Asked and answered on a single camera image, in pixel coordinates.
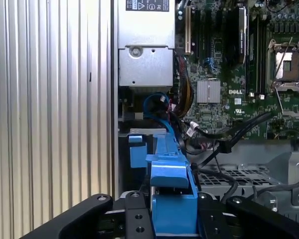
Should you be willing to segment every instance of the green circuit board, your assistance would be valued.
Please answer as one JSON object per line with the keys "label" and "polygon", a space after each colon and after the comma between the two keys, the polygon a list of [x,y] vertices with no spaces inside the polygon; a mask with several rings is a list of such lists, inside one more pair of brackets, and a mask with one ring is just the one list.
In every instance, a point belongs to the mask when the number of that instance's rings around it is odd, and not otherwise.
{"label": "green circuit board", "polygon": [[[282,1],[276,8],[279,9],[283,7],[284,4],[285,2]],[[210,9],[212,11],[212,18],[215,19],[216,11],[220,9],[221,2],[213,0],[194,0],[192,5],[201,11],[202,16],[207,9]],[[269,13],[266,6],[249,6],[248,11],[249,25],[251,25],[253,18],[271,15],[271,19],[266,27],[266,45],[269,45],[272,39],[274,39],[276,43],[286,44],[290,41],[291,37],[292,42],[299,42],[299,32],[277,32],[275,29],[277,25],[279,26],[280,21],[282,21],[281,18],[286,14],[290,17],[295,16],[295,19],[299,17],[299,2],[286,7],[279,13]],[[292,129],[299,132],[299,117],[287,116],[283,114],[283,111],[299,112],[298,92],[281,92],[279,94],[281,99],[280,103],[277,92],[267,86],[270,83],[268,82],[270,78],[269,73],[266,73],[265,99],[260,99],[259,97],[251,98],[246,92],[247,88],[249,92],[253,92],[256,87],[258,77],[256,71],[259,67],[259,64],[253,63],[255,61],[252,61],[252,58],[258,57],[257,54],[253,52],[254,48],[257,47],[255,43],[256,40],[252,39],[252,44],[250,41],[251,40],[248,39],[247,57],[249,58],[249,63],[243,64],[235,69],[229,69],[224,62],[224,36],[221,32],[213,32],[211,37],[211,57],[213,57],[215,63],[215,70],[213,72],[201,64],[201,58],[197,61],[192,56],[187,57],[188,72],[195,90],[195,97],[193,105],[185,116],[185,119],[195,121],[200,125],[201,129],[215,133],[221,129],[232,127],[234,124],[240,123],[243,120],[253,118],[260,113],[272,111],[275,117],[271,121],[253,128],[245,136],[245,139],[286,139],[297,137],[297,134],[288,132],[288,130]],[[275,63],[271,62],[272,59],[270,60],[266,55],[266,57],[259,60],[263,59],[268,61],[266,62],[267,72],[268,68],[274,68]],[[197,82],[207,80],[220,81],[220,103],[211,104],[197,102]]]}

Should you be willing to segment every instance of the warning label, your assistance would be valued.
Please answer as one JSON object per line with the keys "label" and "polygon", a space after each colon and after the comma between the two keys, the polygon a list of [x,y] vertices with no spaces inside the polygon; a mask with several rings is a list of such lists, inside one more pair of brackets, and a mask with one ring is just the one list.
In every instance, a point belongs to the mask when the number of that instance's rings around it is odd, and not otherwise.
{"label": "warning label", "polygon": [[169,0],[126,0],[126,11],[169,11]]}

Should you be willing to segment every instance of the ribbed metal side panel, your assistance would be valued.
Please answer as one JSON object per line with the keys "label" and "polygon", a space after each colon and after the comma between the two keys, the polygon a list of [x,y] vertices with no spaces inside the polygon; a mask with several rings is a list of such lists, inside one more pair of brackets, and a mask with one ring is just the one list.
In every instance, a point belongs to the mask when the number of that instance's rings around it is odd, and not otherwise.
{"label": "ribbed metal side panel", "polygon": [[112,193],[111,3],[0,0],[0,239]]}

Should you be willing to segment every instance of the motherboard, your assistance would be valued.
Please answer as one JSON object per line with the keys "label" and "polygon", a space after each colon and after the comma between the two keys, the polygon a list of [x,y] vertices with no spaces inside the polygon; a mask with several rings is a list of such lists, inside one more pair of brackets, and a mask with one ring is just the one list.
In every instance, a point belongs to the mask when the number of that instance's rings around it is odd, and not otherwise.
{"label": "motherboard", "polygon": [[195,95],[184,119],[215,133],[271,111],[245,139],[299,137],[299,0],[177,8],[176,52],[186,55]]}

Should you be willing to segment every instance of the expansion slot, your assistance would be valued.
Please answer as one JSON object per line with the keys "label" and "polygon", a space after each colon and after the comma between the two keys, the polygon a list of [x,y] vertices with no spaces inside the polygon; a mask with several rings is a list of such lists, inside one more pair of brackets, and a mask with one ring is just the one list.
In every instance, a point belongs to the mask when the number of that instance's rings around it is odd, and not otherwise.
{"label": "expansion slot", "polygon": [[206,11],[205,23],[204,23],[205,58],[211,57],[211,37],[212,37],[212,15],[211,14],[212,14],[211,10]]}
{"label": "expansion slot", "polygon": [[201,29],[199,27],[200,25],[200,10],[195,10],[194,13],[194,19],[193,19],[193,35],[192,35],[192,45],[191,45],[191,51],[194,53],[195,62],[197,63],[199,59],[199,41],[200,41],[200,35],[201,35]]}
{"label": "expansion slot", "polygon": [[185,54],[191,54],[191,7],[185,8]]}

